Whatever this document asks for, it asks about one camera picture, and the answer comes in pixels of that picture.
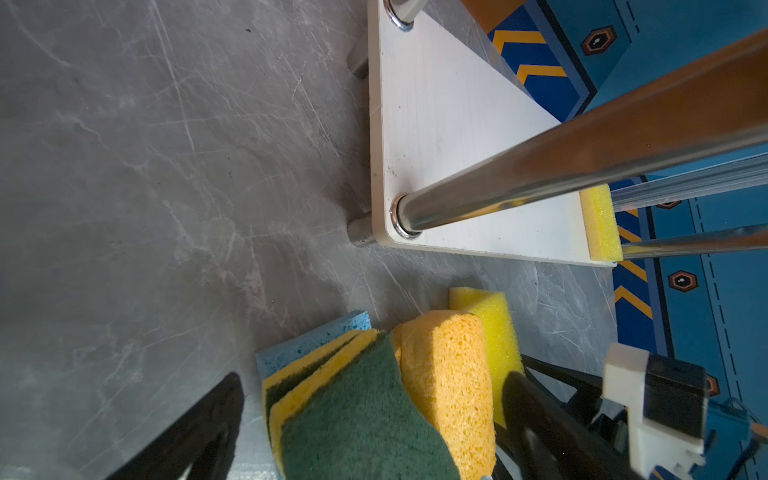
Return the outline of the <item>orange cellulose sponge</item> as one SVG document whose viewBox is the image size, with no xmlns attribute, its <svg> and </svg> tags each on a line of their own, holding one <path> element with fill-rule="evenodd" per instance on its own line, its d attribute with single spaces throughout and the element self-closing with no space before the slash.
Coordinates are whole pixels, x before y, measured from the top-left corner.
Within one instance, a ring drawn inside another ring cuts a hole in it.
<svg viewBox="0 0 768 480">
<path fill-rule="evenodd" d="M 492 475 L 496 465 L 493 389 L 481 320 L 429 311 L 392 331 L 403 384 L 440 433 L 462 479 Z"/>
</svg>

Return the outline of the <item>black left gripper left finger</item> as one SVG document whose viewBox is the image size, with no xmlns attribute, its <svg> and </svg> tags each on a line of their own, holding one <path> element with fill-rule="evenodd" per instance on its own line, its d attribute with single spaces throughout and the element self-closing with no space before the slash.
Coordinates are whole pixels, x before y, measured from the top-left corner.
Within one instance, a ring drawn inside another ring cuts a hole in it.
<svg viewBox="0 0 768 480">
<path fill-rule="evenodd" d="M 171 424 L 111 479 L 225 479 L 232 466 L 244 408 L 237 373 Z"/>
</svg>

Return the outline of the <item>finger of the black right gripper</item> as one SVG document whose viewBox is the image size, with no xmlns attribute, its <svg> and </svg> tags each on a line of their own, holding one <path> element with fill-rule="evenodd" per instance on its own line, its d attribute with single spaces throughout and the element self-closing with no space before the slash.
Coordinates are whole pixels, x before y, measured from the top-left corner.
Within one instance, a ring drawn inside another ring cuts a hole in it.
<svg viewBox="0 0 768 480">
<path fill-rule="evenodd" d="M 567 384 L 575 389 L 575 393 L 567 402 L 561 402 L 563 409 L 569 414 L 597 414 L 602 404 L 603 379 L 600 376 L 553 365 L 528 355 L 522 356 L 522 364 L 526 377 L 545 389 L 533 375 L 533 371 Z"/>
</svg>

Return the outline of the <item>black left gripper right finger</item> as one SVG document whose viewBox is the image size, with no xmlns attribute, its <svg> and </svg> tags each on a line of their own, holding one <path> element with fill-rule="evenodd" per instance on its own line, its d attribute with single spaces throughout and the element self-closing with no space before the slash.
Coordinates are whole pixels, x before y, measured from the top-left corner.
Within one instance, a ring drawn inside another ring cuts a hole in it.
<svg viewBox="0 0 768 480">
<path fill-rule="evenodd" d="M 623 460 L 519 372 L 505 379 L 502 406 L 513 460 L 524 479 L 638 479 Z"/>
</svg>

